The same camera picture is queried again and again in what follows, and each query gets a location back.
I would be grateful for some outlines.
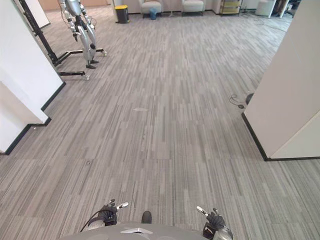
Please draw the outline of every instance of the blue bin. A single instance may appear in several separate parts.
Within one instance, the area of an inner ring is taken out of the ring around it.
[[[149,9],[149,12],[150,12],[151,20],[156,20],[157,19],[157,9],[152,7],[152,8]]]

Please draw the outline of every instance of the shelf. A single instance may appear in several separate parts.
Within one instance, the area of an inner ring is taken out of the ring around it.
[[[226,1],[224,7],[240,7],[240,1]]]
[[[238,13],[239,11],[224,11],[221,14],[224,15],[224,14],[238,14]]]
[[[222,0],[220,14],[239,14],[242,0]]]
[[[231,6],[231,5],[225,5],[225,6],[221,6],[220,8],[240,8],[240,6]]]

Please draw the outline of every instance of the yellow trash can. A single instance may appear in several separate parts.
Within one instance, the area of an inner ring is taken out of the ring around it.
[[[128,15],[128,6],[127,5],[119,5],[115,8],[116,15],[118,17],[118,24],[127,24],[129,21],[129,15]]]

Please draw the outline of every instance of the black cable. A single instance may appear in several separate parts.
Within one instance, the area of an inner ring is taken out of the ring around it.
[[[233,101],[235,101],[235,102],[241,103],[240,101],[237,101],[237,100],[234,99],[234,98],[236,98],[236,97],[237,97],[236,94],[232,94],[231,97],[229,98],[229,103],[237,106],[237,107],[240,108],[240,109],[244,109],[245,106],[244,106],[243,104],[236,104],[236,103],[233,102]]]
[[[60,5],[60,2],[59,2],[58,0],[56,0],[56,2],[57,2],[58,5],[59,5],[60,15],[61,15],[62,20],[63,20],[64,24],[69,28],[70,26],[69,26],[68,23],[65,21],[65,17],[64,17],[64,15],[63,15],[63,13],[62,13],[62,8],[61,8],[61,5]]]
[[[93,26],[96,26],[98,21],[92,16],[89,16],[89,18],[90,18],[90,21],[95,20],[95,24],[93,24],[93,23],[92,24],[93,24]]]
[[[230,97],[230,99],[233,100],[233,101],[235,101],[235,102],[237,102],[237,103],[240,103],[240,104],[244,104],[244,103],[245,103],[244,101],[238,101],[238,100],[236,100],[237,97],[238,97],[237,94],[232,94],[231,97]]]
[[[90,218],[89,220],[84,224],[84,226],[81,228],[80,233],[85,229],[85,227],[89,224],[89,222],[91,221],[91,219],[94,218],[94,216],[98,213],[104,212],[105,210],[99,210],[97,212],[95,212]]]
[[[256,23],[256,25],[263,25],[263,26],[267,26],[267,27],[272,28],[272,29],[276,29],[276,30],[285,32],[285,33],[287,32],[287,31],[285,31],[285,30],[283,30],[281,28],[265,24],[265,22],[262,19],[270,19],[267,16],[256,16],[253,13],[250,13],[250,12],[243,13],[241,16],[244,17],[245,19],[252,18],[255,22],[259,22],[259,23]],[[288,23],[288,24],[290,23],[288,21],[280,20],[280,19],[277,19],[277,18],[273,18],[273,19],[275,19],[277,21],[280,21],[280,22],[285,22],[285,23]]]

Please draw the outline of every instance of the small table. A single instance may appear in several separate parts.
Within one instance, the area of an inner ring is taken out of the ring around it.
[[[170,15],[168,16],[169,18],[170,18],[170,17],[178,17],[177,15],[174,15],[174,11],[173,11],[173,9],[172,9],[172,1],[173,1],[173,0],[170,0],[171,13],[170,13]]]

